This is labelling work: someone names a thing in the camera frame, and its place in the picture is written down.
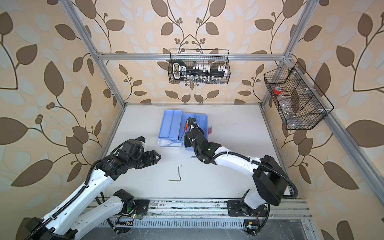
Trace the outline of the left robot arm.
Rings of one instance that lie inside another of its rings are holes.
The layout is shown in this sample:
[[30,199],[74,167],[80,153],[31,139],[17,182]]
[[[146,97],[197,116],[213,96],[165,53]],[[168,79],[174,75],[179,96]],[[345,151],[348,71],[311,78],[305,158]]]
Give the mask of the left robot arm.
[[107,201],[86,214],[83,211],[103,190],[128,170],[156,165],[161,155],[145,151],[145,138],[130,139],[118,145],[110,155],[97,160],[89,169],[85,182],[66,200],[43,218],[26,219],[20,225],[28,233],[26,240],[79,240],[103,221],[116,214],[129,217],[138,213],[134,196],[118,190]]

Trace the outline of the white and blue tool box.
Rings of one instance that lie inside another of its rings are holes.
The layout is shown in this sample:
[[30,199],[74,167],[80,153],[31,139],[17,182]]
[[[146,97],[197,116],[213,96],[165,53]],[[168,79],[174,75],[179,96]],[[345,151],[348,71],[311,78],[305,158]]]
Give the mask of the white and blue tool box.
[[161,148],[184,147],[187,151],[193,151],[192,147],[187,148],[184,144],[184,135],[188,131],[186,126],[188,118],[196,119],[197,124],[204,131],[204,137],[207,139],[209,130],[207,115],[189,114],[181,110],[165,110],[158,135],[158,146]]

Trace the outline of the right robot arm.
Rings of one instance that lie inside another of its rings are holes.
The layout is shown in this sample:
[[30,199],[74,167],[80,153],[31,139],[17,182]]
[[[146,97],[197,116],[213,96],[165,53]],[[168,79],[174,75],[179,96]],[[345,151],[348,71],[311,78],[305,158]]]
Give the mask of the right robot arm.
[[193,148],[200,162],[233,169],[254,181],[255,188],[247,190],[240,200],[241,211],[246,216],[255,215],[261,206],[278,206],[282,199],[296,199],[299,195],[296,185],[269,155],[252,158],[235,153],[220,144],[209,142],[203,130],[194,125],[188,126],[184,143]]

